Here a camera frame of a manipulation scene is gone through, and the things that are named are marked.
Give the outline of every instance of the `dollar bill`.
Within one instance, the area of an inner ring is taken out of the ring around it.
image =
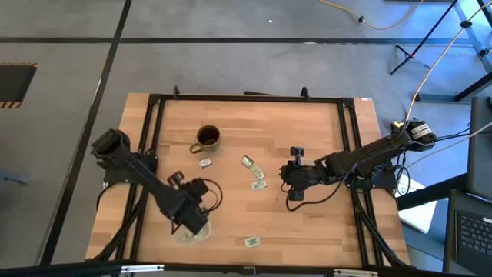
[[[261,170],[259,166],[256,165],[255,167],[253,167],[251,169],[251,171],[256,176],[256,178],[258,178],[258,180],[263,180],[264,179],[263,170]]]
[[[267,183],[265,180],[254,181],[251,183],[251,187],[253,188],[253,190],[260,190],[266,188]]]
[[[246,166],[247,168],[250,168],[253,164],[254,164],[254,161],[252,158],[244,155],[242,158],[241,158],[241,164],[243,164],[244,166]]]
[[[205,159],[200,160],[200,162],[198,164],[200,165],[200,169],[204,169],[207,166],[212,165],[212,160],[210,158],[205,158]]]
[[[244,239],[244,245],[248,248],[258,247],[261,245],[261,239],[260,239],[260,237],[246,238],[246,239]]]
[[[190,245],[196,242],[200,242],[206,238],[211,233],[211,227],[210,223],[207,222],[204,227],[198,232],[198,234],[193,235],[192,232],[190,232],[188,229],[185,227],[180,227],[180,229],[175,233],[173,236],[175,242],[179,245]]]

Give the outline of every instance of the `brown mug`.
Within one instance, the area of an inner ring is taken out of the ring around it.
[[[213,152],[217,150],[221,143],[221,133],[213,125],[202,126],[197,132],[197,143],[190,146],[190,152],[193,154],[206,151]]]

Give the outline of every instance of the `concrete floor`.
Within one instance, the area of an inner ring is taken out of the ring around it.
[[[464,9],[465,2],[471,8],[475,5],[472,0],[460,2]],[[112,37],[123,4],[124,0],[4,0],[0,36]],[[343,5],[375,25],[389,25],[415,4],[370,0]],[[423,4],[402,25],[376,32],[316,0],[140,0],[131,6],[123,36],[422,38],[446,8],[447,4]],[[483,18],[477,20],[479,27],[487,27]],[[452,11],[432,37],[452,38],[459,23]],[[489,29],[477,33],[484,37]],[[415,45],[404,47],[410,51]],[[432,64],[443,50],[444,45],[426,46],[417,57]],[[0,268],[36,263],[107,54],[106,44],[0,44],[0,62],[39,64],[22,107],[0,109],[0,168],[31,179],[26,187],[0,185]],[[307,86],[314,96],[369,97],[376,105],[381,132],[387,134],[388,124],[404,117],[427,72],[407,64],[388,75],[402,59],[393,45],[120,45],[90,142],[118,126],[129,92],[171,93],[173,85],[184,94],[249,90],[298,95]],[[456,46],[422,92],[455,94],[485,73],[472,47]],[[447,135],[467,127],[470,106],[417,103],[412,116],[427,121],[438,135]],[[420,155],[411,153],[408,161]],[[448,159],[456,155],[462,157],[459,162]],[[466,157],[463,143],[416,164],[411,177],[432,185],[465,172]],[[102,176],[87,152],[54,262],[85,257]]]

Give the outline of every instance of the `wooden tabletop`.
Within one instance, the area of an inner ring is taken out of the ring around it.
[[[128,96],[119,128],[131,139],[135,151],[145,117],[148,94]],[[380,138],[373,102],[356,98],[356,113],[363,144]],[[221,131],[221,147],[211,154],[191,154],[197,130],[207,124]],[[354,149],[352,134],[351,148]],[[329,201],[307,205],[296,212],[285,208],[279,168],[291,159],[291,146],[304,147],[304,164],[343,150],[337,106],[324,103],[166,101],[158,155],[158,177],[166,180],[181,170],[186,180],[215,180],[224,201],[209,216],[211,236],[194,245],[176,245],[171,223],[149,198],[138,250],[138,261],[214,265],[296,265],[360,267],[360,254],[349,189],[341,187]],[[243,155],[255,160],[266,174],[267,188],[251,189],[255,177],[240,162]],[[200,169],[198,161],[210,157],[213,165]],[[317,185],[305,200],[329,195],[335,185]],[[87,258],[97,255],[121,224],[128,184],[109,189],[99,206]],[[214,196],[204,204],[211,206]],[[389,246],[408,263],[407,247],[392,196],[373,190],[377,226]],[[246,248],[244,238],[259,236],[261,246]],[[129,256],[132,235],[125,246]],[[370,260],[374,251],[366,230]]]

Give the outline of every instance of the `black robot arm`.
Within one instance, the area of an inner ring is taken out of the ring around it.
[[[110,129],[92,147],[101,167],[112,165],[127,172],[155,197],[161,213],[174,224],[184,225],[196,235],[207,223],[208,212],[199,206],[208,191],[203,179],[181,184],[184,176],[176,172],[168,179],[173,186],[165,185],[148,169],[142,154],[130,151],[128,136],[119,130]]]
[[[359,149],[321,157],[314,161],[314,165],[302,165],[303,148],[292,147],[291,155],[295,159],[281,167],[280,175],[284,183],[291,186],[289,200],[302,201],[304,190],[313,185],[330,185],[344,179],[348,174],[352,174],[353,178],[370,178],[378,166],[405,151],[421,152],[431,149],[436,138],[425,122],[413,120]]]

